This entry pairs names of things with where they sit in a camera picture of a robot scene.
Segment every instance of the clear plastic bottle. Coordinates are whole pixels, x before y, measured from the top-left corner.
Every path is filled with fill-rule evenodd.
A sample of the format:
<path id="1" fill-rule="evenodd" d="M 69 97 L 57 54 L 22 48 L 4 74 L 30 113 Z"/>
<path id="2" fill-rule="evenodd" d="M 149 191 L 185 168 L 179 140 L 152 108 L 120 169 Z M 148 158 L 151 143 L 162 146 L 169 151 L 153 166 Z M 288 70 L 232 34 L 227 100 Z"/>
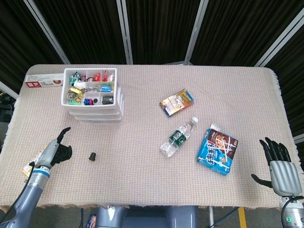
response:
<path id="1" fill-rule="evenodd" d="M 165 154 L 166 157 L 171 157 L 178 148 L 186 141 L 199 120 L 196 117 L 192 117 L 191 121 L 185 123 L 174 134 L 161 145 L 161 152 Z"/>

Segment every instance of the small snack box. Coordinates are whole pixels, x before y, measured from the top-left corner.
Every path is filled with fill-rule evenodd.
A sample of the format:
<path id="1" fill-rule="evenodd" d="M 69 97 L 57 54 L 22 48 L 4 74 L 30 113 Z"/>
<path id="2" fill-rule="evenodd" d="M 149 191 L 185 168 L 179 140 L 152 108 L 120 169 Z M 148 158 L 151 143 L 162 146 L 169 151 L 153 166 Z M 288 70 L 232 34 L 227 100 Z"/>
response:
<path id="1" fill-rule="evenodd" d="M 172 116 L 194 103 L 194 99 L 186 89 L 182 89 L 176 94 L 169 96 L 160 102 L 161 107 L 168 116 Z"/>
<path id="2" fill-rule="evenodd" d="M 197 161 L 222 175 L 230 172 L 238 140 L 220 132 L 216 124 L 206 131 Z"/>

